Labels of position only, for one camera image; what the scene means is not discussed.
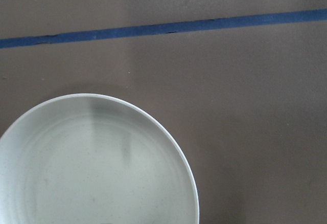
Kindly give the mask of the cream round plate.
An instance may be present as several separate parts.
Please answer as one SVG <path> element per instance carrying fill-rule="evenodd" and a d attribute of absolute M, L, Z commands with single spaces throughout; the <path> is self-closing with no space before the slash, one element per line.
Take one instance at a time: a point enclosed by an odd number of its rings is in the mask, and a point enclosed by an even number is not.
<path fill-rule="evenodd" d="M 1 137 L 1 223 L 198 223 L 191 168 L 142 109 L 98 94 L 57 97 Z"/>

